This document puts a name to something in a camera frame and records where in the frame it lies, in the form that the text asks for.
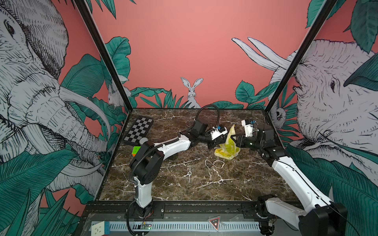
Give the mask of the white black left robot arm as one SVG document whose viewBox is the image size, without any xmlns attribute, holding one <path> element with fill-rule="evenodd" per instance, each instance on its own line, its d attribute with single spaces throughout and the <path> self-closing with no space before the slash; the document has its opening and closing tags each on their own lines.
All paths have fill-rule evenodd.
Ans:
<svg viewBox="0 0 378 236">
<path fill-rule="evenodd" d="M 145 141 L 130 163 L 129 180 L 135 187 L 135 204 L 145 209 L 152 202 L 152 182 L 158 176 L 162 163 L 182 151 L 186 151 L 199 143 L 208 149 L 226 142 L 228 130 L 218 125 L 209 131 L 204 121 L 197 119 L 193 126 L 178 132 L 176 138 L 161 143 Z"/>
</svg>

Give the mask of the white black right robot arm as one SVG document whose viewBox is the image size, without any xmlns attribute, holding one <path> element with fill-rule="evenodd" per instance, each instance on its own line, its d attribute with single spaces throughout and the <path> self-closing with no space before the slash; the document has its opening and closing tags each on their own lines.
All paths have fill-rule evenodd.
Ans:
<svg viewBox="0 0 378 236">
<path fill-rule="evenodd" d="M 270 236 L 274 232 L 274 217 L 295 227 L 303 236 L 346 235 L 347 209 L 323 194 L 297 167 L 286 150 L 275 142 L 271 126 L 255 128 L 255 121 L 243 120 L 244 134 L 232 135 L 239 148 L 256 150 L 261 158 L 289 185 L 302 208 L 282 201 L 275 195 L 258 198 L 254 207 L 260 232 Z"/>
</svg>

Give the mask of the yellow green patterned towel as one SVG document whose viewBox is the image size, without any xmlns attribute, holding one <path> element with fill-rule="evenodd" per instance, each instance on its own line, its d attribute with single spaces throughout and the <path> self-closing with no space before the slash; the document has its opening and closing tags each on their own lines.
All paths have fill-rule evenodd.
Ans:
<svg viewBox="0 0 378 236">
<path fill-rule="evenodd" d="M 220 144 L 220 147 L 215 150 L 215 156 L 226 160 L 232 160 L 239 154 L 241 149 L 237 147 L 236 143 L 231 139 L 231 135 L 235 134 L 235 125 L 233 125 L 227 135 L 226 142 L 224 144 Z"/>
</svg>

